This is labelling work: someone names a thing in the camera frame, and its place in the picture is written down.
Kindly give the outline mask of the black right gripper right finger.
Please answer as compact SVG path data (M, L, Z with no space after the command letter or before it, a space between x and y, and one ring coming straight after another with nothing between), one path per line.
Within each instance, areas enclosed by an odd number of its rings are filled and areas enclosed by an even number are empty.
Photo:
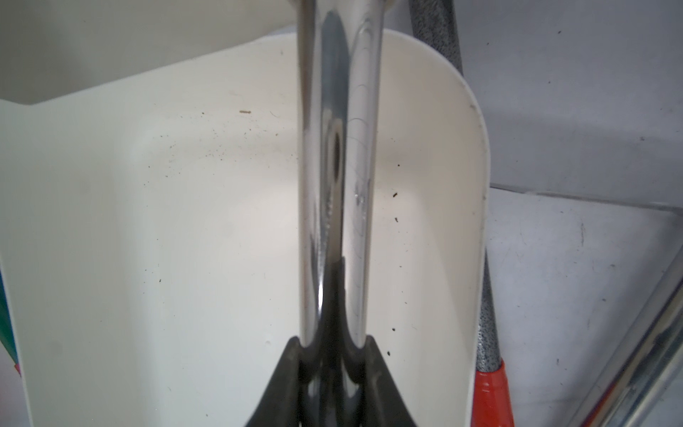
M416 426L373 336L346 343L346 369L361 386L359 426Z

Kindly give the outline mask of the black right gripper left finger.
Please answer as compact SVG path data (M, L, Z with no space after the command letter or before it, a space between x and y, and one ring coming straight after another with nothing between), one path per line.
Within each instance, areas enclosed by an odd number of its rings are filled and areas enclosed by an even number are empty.
M302 390L316 375L320 360L290 338L246 426L300 426L304 409Z

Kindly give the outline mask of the cream plastic storage tray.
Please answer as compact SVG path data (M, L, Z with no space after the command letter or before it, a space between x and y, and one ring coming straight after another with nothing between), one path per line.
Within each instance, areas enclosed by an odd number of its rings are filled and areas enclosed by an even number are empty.
M1 271L34 426L242 426L300 330L297 55L264 37L1 105ZM471 421L488 143L386 31L367 330L421 426Z

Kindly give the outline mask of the chrome hoe blue handle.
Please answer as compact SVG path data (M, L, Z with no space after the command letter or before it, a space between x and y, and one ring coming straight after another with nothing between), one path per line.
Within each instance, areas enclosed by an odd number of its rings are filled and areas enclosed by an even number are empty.
M361 420L387 6L295 3L304 426Z
M578 407L569 426L640 426L682 368L682 252Z

